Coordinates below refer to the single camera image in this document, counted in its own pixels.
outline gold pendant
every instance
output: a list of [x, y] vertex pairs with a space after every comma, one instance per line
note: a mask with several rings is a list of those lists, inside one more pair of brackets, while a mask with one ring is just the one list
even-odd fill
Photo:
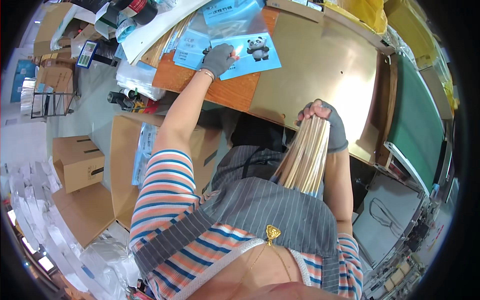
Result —
[[267, 229], [265, 231], [267, 233], [268, 246], [272, 246], [272, 240], [278, 238], [280, 234], [282, 234], [282, 232], [273, 225], [267, 225]]

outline packing tape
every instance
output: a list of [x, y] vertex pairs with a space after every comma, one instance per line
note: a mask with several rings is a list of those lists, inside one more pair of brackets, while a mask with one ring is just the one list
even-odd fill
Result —
[[115, 31], [117, 42], [123, 42], [127, 36], [135, 30], [135, 28], [137, 28], [137, 23], [122, 12], [119, 12], [119, 15], [117, 16], [117, 31]]

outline gray glove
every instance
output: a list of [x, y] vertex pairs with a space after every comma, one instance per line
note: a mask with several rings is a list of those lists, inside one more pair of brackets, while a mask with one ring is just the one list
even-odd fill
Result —
[[[331, 106], [323, 100], [321, 100], [321, 102], [323, 108], [328, 108], [332, 111], [332, 113], [327, 119], [330, 122], [330, 135], [328, 137], [327, 153], [340, 152], [348, 147], [348, 141], [345, 136], [345, 127], [343, 126], [343, 121], [338, 115], [335, 107]], [[312, 106], [312, 104], [313, 102], [310, 102], [305, 106], [305, 108], [309, 108], [310, 106]]]
[[207, 69], [215, 76], [215, 79], [222, 75], [235, 62], [230, 53], [233, 51], [233, 46], [228, 44], [221, 44], [215, 46], [205, 55], [204, 63], [200, 69]]

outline panda cartoon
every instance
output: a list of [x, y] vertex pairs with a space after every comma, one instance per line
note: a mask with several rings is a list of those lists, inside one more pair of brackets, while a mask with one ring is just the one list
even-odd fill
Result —
[[259, 36], [255, 40], [248, 40], [247, 53], [253, 56], [255, 61], [267, 60], [268, 51], [270, 50], [266, 44], [266, 40]]

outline wooden table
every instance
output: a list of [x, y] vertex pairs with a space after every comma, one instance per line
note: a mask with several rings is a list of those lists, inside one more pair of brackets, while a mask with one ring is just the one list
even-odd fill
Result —
[[[268, 31], [270, 35], [273, 36], [273, 31], [279, 18], [280, 10], [272, 7], [264, 7], [262, 9], [262, 14]], [[162, 57], [158, 64], [152, 85], [180, 93], [190, 82], [195, 71], [175, 65], [173, 55], [174, 52], [171, 52]], [[389, 122], [388, 98], [391, 89], [389, 76], [390, 68], [386, 68], [386, 65], [388, 64], [380, 63], [384, 62], [385, 59], [385, 55], [378, 54], [372, 101], [369, 103], [369, 110], [367, 110], [368, 116], [365, 114], [361, 120], [361, 122], [365, 122], [364, 129], [357, 139], [350, 141], [351, 146], [349, 146], [349, 152], [351, 155], [369, 165], [374, 165], [377, 160], [381, 160], [382, 158], [384, 159], [384, 162], [386, 161], [386, 158], [384, 158], [382, 153], [378, 151], [382, 147], [384, 129]], [[257, 84], [259, 83], [260, 74], [260, 72], [256, 72], [225, 81], [217, 79], [208, 89], [205, 100], [258, 116], [258, 114], [255, 113], [256, 110], [251, 107], [251, 104]], [[260, 117], [284, 126], [292, 127], [290, 123], [285, 125], [282, 120], [269, 118], [268, 116]]]
[[[273, 34], [280, 10], [265, 6], [262, 14], [268, 28]], [[164, 90], [180, 93], [195, 75], [194, 70], [175, 65], [173, 55], [175, 52], [164, 54], [158, 64], [155, 78], [152, 85]], [[207, 91], [205, 100], [233, 108], [235, 110], [248, 112], [252, 102], [253, 93], [257, 87], [261, 72], [235, 77], [229, 80], [215, 80]]]

